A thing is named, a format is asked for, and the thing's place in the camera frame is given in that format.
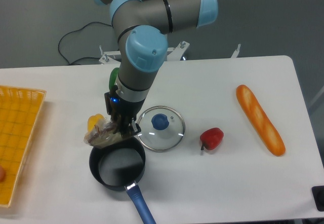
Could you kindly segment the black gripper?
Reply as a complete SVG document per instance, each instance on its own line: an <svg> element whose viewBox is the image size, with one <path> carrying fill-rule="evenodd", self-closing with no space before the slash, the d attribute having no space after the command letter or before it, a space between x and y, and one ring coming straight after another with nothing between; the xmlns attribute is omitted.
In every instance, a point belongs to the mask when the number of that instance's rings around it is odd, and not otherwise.
<svg viewBox="0 0 324 224"><path fill-rule="evenodd" d="M105 105L108 115L111 120L118 125L118 131L122 138L128 136L128 127L130 135L134 136L141 133L140 126L132 122L132 119L136 120L137 113L140 111L144 100L140 102L130 102L122 99L117 94L117 86L113 86L109 92L104 94Z"/></svg>

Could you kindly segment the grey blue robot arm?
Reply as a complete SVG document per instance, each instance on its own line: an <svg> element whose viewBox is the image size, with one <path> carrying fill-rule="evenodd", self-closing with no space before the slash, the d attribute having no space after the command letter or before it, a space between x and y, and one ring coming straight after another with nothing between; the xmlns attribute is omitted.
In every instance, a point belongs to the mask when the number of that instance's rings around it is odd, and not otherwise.
<svg viewBox="0 0 324 224"><path fill-rule="evenodd" d="M213 23L217 0L94 0L109 5L121 53L113 87L105 94L107 112L122 137L140 132L136 116L167 57L167 34Z"/></svg>

